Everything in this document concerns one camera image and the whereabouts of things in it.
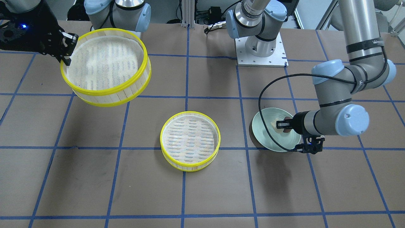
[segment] gray floor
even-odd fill
[[[89,22],[60,22],[84,34]],[[384,34],[398,73],[356,94],[371,123],[357,137],[327,136],[316,155],[264,150],[251,131],[263,86],[345,54],[342,32],[282,29],[288,68],[238,67],[226,30],[151,24],[143,34],[150,84],[133,101],[90,106],[56,59],[0,51],[0,227],[405,227],[405,58]],[[311,79],[281,81],[262,105],[318,109]],[[210,116],[222,135],[205,169],[185,173],[160,150],[165,121]]]

